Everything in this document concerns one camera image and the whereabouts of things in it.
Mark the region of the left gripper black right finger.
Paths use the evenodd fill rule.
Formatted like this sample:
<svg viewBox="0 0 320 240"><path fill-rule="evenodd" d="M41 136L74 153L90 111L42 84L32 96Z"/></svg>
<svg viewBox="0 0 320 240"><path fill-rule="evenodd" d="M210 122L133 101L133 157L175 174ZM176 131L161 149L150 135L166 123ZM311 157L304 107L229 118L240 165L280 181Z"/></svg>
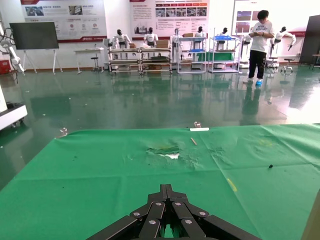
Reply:
<svg viewBox="0 0 320 240"><path fill-rule="evenodd" d="M171 204L173 233L193 240L258 240L259 238L202 208L191 204L185 193L166 186L166 199Z"/></svg>

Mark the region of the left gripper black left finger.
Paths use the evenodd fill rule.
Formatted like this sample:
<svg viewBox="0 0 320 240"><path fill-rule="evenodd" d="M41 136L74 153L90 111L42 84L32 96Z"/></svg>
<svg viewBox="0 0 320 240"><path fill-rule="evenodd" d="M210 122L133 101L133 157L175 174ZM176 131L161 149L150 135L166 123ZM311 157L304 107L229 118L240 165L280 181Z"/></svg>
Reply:
<svg viewBox="0 0 320 240"><path fill-rule="evenodd" d="M167 185L161 184L159 192L148 195L145 205L103 228L90 236L89 239L134 240L139 238L157 238L161 235L166 201Z"/></svg>

